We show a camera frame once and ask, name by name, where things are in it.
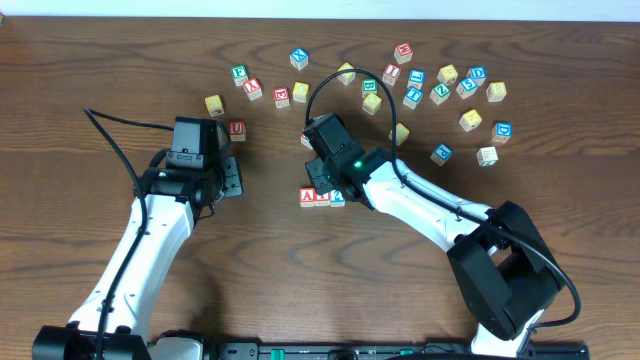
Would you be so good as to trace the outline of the red A block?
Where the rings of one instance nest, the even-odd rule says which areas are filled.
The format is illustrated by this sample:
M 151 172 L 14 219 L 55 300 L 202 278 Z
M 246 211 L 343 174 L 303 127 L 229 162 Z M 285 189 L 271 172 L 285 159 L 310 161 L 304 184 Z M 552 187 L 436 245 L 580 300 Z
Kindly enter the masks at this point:
M 316 192 L 312 187 L 299 189 L 299 204 L 301 207 L 316 206 Z

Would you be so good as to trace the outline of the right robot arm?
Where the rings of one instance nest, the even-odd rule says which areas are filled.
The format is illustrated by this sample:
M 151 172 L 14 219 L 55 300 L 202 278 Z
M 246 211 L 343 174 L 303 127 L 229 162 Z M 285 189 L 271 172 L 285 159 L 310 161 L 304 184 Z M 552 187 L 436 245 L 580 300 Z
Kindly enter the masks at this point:
M 384 149 L 365 150 L 334 113 L 311 120 L 303 134 L 317 154 L 305 167 L 318 193 L 337 190 L 403 221 L 445 251 L 478 322 L 471 352 L 521 355 L 565 285 L 526 211 L 510 201 L 493 209 L 439 188 Z

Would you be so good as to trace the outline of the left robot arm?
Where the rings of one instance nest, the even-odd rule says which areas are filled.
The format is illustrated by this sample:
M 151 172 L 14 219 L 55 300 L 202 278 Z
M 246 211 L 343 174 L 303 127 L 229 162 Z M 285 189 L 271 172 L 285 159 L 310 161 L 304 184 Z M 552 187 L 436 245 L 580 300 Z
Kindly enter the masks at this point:
M 186 330 L 148 338 L 151 315 L 175 256 L 204 209 L 243 193 L 231 136 L 216 120 L 177 117 L 172 144 L 142 173 L 126 230 L 100 280 L 63 327 L 44 326 L 32 345 L 46 359 L 215 359 L 217 347 Z

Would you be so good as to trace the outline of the blue 2 block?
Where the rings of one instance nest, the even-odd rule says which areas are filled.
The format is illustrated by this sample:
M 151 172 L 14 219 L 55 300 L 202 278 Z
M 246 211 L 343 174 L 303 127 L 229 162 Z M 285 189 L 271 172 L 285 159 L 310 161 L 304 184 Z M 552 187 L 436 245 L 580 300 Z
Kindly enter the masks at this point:
M 332 190 L 330 192 L 330 206 L 331 207 L 344 207 L 346 200 L 344 196 L 338 190 Z

